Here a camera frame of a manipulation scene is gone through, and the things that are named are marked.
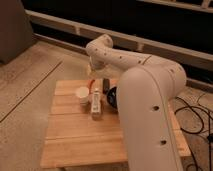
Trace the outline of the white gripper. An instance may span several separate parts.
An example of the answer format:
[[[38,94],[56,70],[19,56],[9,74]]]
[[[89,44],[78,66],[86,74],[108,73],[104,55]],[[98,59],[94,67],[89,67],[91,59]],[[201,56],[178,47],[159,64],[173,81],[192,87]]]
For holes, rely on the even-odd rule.
[[[87,75],[90,78],[95,78],[106,67],[106,64],[102,61],[98,61],[93,57],[89,57],[89,64],[87,67]]]

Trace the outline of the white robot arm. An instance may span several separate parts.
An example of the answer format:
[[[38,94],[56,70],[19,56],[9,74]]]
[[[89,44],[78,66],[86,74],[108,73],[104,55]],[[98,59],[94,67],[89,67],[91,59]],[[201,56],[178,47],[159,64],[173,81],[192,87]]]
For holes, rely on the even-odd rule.
[[[94,70],[107,64],[124,71],[117,108],[130,171],[183,171],[168,102],[186,85],[183,67],[152,54],[118,50],[104,34],[86,45]]]

